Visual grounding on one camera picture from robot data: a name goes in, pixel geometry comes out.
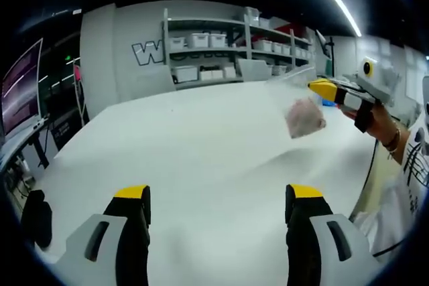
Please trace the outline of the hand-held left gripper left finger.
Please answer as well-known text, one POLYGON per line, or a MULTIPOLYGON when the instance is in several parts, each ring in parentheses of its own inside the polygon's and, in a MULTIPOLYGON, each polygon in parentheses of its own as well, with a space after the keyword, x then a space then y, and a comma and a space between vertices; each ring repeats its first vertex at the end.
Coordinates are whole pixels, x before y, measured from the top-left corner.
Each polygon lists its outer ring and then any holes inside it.
POLYGON ((147 285, 150 224, 150 187, 119 190, 67 238, 56 272, 70 285, 147 285))

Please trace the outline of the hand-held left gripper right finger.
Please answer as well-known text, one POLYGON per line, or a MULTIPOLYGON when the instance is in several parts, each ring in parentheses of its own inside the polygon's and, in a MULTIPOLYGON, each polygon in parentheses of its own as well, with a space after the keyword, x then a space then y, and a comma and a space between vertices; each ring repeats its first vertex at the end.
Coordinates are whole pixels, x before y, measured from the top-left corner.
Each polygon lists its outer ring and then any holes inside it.
POLYGON ((317 189, 286 186, 288 285, 368 285, 381 269, 364 234, 317 189))

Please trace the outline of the person's right hand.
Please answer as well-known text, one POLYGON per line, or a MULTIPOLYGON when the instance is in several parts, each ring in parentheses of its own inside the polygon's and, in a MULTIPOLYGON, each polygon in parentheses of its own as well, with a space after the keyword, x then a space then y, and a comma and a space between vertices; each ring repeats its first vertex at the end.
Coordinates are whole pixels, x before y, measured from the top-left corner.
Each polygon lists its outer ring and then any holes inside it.
POLYGON ((382 104, 375 104, 371 110, 372 121, 366 132, 383 145, 389 145, 396 136, 397 126, 382 104))

